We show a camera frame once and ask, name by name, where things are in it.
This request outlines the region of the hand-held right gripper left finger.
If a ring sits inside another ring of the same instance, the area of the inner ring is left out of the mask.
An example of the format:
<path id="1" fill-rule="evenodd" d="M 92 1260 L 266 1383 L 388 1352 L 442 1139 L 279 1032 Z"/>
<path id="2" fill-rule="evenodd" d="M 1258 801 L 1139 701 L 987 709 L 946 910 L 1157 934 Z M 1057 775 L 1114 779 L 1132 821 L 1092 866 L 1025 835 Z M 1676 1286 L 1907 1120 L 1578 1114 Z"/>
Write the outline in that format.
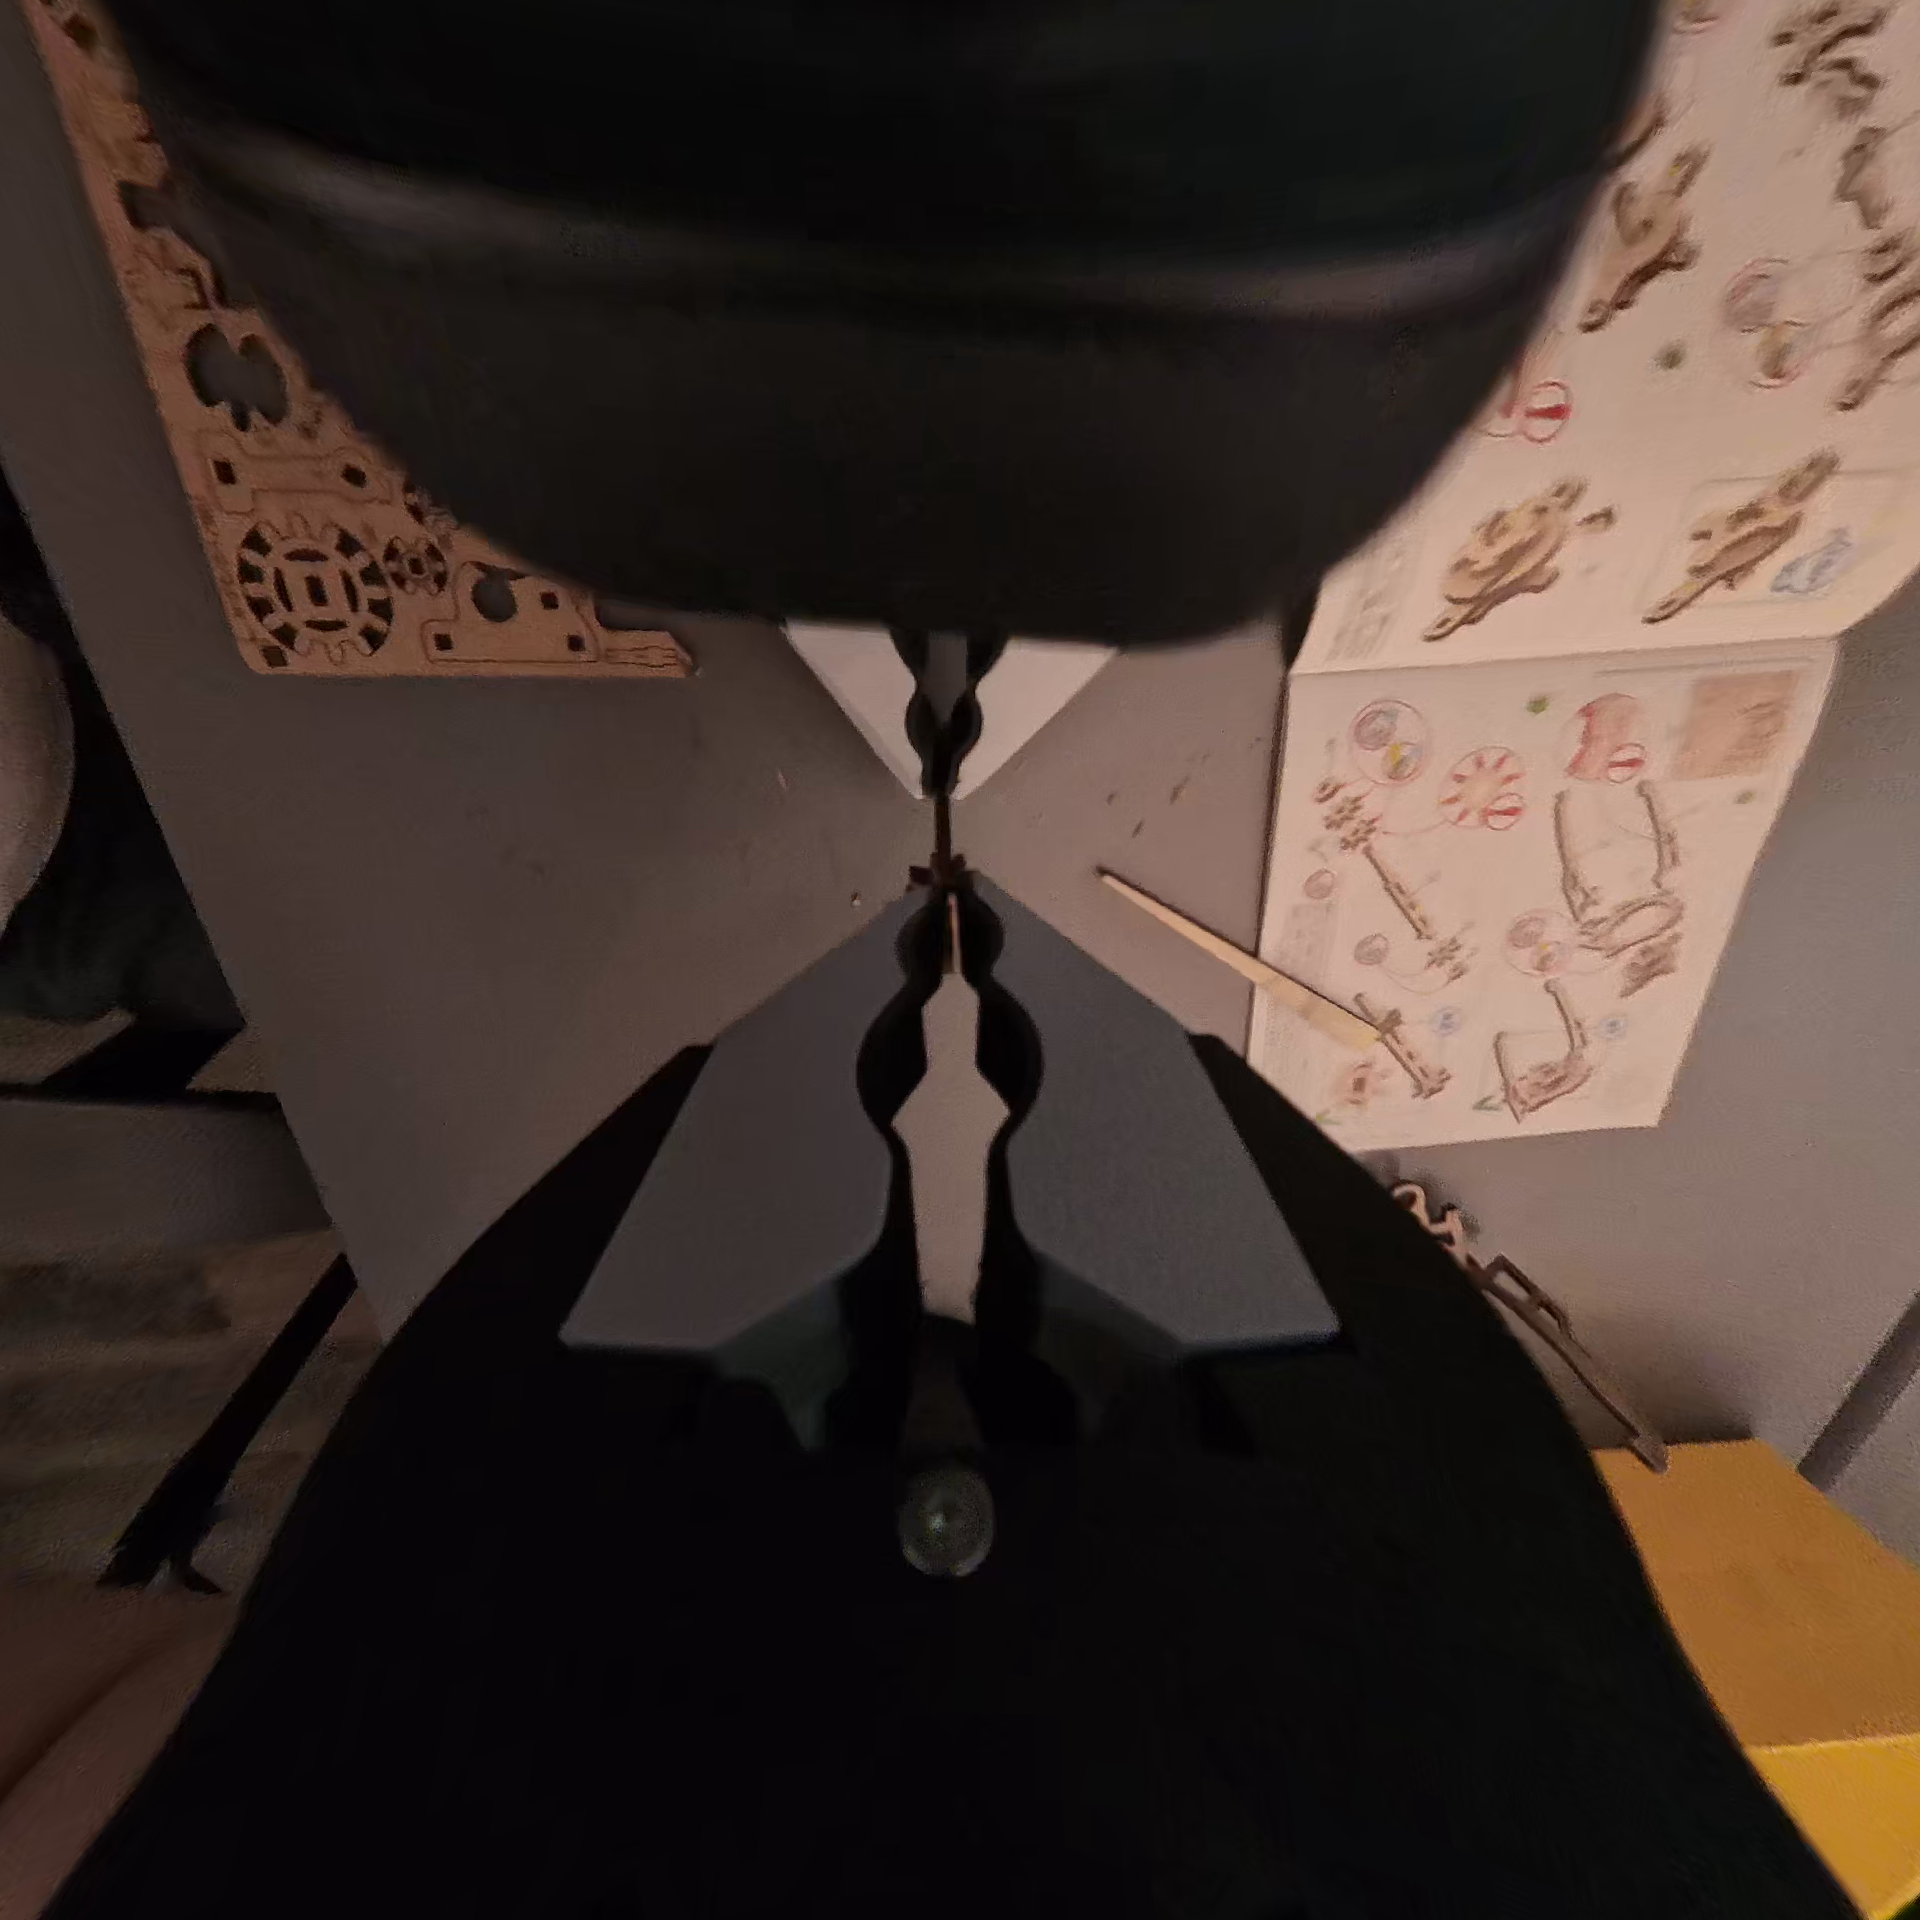
<path id="1" fill-rule="evenodd" d="M 899 1115 L 932 996 L 934 900 L 914 887 L 730 1024 L 563 1342 L 766 1385 L 811 1448 L 894 1445 L 925 1321 Z"/>

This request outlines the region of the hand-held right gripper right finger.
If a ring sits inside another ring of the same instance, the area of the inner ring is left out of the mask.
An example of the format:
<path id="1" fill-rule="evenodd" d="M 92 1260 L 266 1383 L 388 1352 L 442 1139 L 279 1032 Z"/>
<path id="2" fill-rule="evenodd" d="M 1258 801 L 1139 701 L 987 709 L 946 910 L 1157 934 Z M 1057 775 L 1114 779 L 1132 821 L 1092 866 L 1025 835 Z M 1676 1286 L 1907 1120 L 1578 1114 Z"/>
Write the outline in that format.
<path id="1" fill-rule="evenodd" d="M 1339 1337 L 1173 1014 L 997 883 L 969 886 L 969 985 L 1005 1104 L 969 1362 L 988 1442 L 1071 1445 L 1140 1379 Z"/>

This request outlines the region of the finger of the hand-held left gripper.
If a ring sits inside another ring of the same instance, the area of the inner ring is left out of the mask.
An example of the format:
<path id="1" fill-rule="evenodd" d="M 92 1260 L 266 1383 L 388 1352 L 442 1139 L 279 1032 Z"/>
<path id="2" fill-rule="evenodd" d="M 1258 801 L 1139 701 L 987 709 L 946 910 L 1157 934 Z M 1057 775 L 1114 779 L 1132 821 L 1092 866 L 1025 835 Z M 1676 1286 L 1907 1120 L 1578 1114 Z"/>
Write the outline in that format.
<path id="1" fill-rule="evenodd" d="M 925 683 L 893 632 L 782 627 L 782 636 L 882 768 L 908 795 L 925 797 L 926 755 L 908 723 Z"/>
<path id="2" fill-rule="evenodd" d="M 1114 657 L 1109 644 L 1007 644 L 973 687 L 979 728 L 953 797 L 994 779 Z"/>

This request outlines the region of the thin wooden axle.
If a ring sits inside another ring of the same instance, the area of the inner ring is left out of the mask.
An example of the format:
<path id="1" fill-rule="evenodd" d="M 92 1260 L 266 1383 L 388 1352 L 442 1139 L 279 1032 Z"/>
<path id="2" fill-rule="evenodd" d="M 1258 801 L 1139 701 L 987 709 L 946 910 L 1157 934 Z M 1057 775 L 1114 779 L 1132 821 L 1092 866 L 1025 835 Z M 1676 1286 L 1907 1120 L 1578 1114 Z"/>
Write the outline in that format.
<path id="1" fill-rule="evenodd" d="M 946 712 L 932 720 L 925 757 L 925 792 L 932 806 L 931 855 L 956 854 L 953 838 L 953 792 L 958 768 L 954 712 L 956 700 L 951 700 Z M 931 892 L 931 901 L 937 907 L 941 932 L 941 972 L 951 978 L 958 972 L 956 889 Z"/>

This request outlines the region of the laser-cut wooden parts sheet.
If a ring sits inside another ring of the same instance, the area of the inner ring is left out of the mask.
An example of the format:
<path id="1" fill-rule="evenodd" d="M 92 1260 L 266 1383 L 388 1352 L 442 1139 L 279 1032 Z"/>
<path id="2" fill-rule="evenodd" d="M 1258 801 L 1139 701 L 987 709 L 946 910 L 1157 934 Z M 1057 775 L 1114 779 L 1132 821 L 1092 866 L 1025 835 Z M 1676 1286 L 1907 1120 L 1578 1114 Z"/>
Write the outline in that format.
<path id="1" fill-rule="evenodd" d="M 526 572 L 424 492 L 316 385 L 189 231 L 97 3 L 19 3 L 133 350 L 248 668 L 290 679 L 684 681 L 655 627 Z"/>

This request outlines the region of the wooden model with long arms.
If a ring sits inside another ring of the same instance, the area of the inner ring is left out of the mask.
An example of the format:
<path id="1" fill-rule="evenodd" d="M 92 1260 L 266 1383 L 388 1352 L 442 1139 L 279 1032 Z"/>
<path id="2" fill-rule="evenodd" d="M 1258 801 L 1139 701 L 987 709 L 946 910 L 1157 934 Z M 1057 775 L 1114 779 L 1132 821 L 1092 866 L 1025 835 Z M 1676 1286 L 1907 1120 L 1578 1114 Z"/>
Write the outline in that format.
<path id="1" fill-rule="evenodd" d="M 1621 1427 L 1632 1458 L 1655 1476 L 1669 1473 L 1666 1438 L 1577 1331 L 1572 1313 L 1562 1302 L 1508 1254 L 1482 1255 L 1477 1251 L 1474 1229 L 1459 1203 L 1436 1202 L 1418 1180 L 1397 1180 L 1389 1189 L 1392 1200 L 1420 1223 L 1429 1238 L 1442 1245 L 1485 1298 L 1503 1308 L 1559 1357 L 1572 1379 Z"/>

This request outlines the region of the pointed wooden stick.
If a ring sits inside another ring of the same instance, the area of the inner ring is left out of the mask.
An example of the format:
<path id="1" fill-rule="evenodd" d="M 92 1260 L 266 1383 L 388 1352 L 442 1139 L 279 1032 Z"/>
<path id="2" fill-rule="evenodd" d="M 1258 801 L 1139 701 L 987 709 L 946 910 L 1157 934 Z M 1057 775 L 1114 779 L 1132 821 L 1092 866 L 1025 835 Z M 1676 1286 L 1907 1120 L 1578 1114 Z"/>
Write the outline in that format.
<path id="1" fill-rule="evenodd" d="M 1332 1000 L 1332 996 L 1310 987 L 1292 974 L 1282 972 L 1281 967 L 1262 960 L 1258 954 L 1229 942 L 1211 925 L 1188 918 L 1168 901 L 1114 873 L 1113 870 L 1099 867 L 1096 877 L 1116 897 L 1144 911 L 1157 923 L 1184 939 L 1190 948 L 1204 952 L 1208 957 L 1235 972 L 1240 979 L 1249 981 L 1285 1011 L 1294 1014 L 1322 1037 L 1335 1044 L 1364 1049 L 1374 1044 L 1386 1044 L 1391 1035 L 1399 1034 L 1399 1026 L 1395 1021 L 1377 1020 L 1339 1003 Z"/>

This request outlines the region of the black stand leg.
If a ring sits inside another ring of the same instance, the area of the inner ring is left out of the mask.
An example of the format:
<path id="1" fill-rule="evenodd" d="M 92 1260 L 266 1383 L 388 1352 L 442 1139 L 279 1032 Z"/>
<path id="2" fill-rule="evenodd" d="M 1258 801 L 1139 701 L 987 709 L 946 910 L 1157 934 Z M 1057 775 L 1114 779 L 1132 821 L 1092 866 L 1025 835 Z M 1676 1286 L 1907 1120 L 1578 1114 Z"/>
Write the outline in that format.
<path id="1" fill-rule="evenodd" d="M 114 1540 L 98 1573 L 109 1592 L 154 1586 L 223 1595 L 197 1557 L 225 1515 L 228 1489 L 255 1442 L 277 1416 L 358 1292 L 347 1255 L 328 1261 L 277 1329 L 204 1431 L 181 1451 Z"/>

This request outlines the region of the open instruction booklet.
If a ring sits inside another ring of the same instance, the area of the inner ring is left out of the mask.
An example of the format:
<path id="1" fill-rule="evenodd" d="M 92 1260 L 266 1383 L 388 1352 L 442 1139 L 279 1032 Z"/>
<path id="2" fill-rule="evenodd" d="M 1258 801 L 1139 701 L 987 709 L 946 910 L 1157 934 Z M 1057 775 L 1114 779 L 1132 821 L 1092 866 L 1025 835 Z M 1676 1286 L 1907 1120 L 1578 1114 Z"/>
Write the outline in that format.
<path id="1" fill-rule="evenodd" d="M 1669 3 L 1554 301 L 1289 676 L 1249 1059 L 1349 1150 L 1655 1126 L 1918 547 L 1918 5 Z"/>

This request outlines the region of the yellow plastic bin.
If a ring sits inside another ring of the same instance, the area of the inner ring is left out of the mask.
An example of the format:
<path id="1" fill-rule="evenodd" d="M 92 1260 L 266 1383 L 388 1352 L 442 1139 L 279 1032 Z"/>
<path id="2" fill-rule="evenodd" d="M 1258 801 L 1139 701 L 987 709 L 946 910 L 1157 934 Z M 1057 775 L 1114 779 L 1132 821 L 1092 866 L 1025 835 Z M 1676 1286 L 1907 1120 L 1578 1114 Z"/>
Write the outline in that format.
<path id="1" fill-rule="evenodd" d="M 1862 1913 L 1916 1915 L 1916 1568 L 1760 1440 L 1595 1463 L 1769 1787 Z"/>

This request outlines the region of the person's pale trousers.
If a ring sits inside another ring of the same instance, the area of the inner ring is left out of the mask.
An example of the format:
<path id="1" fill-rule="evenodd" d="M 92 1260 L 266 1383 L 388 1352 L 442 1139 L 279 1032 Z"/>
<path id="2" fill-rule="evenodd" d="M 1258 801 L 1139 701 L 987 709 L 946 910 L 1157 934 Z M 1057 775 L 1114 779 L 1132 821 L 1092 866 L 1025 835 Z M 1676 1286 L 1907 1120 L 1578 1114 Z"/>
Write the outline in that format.
<path id="1" fill-rule="evenodd" d="M 68 820 L 76 723 L 59 655 L 3 615 L 3 928 L 43 879 Z"/>

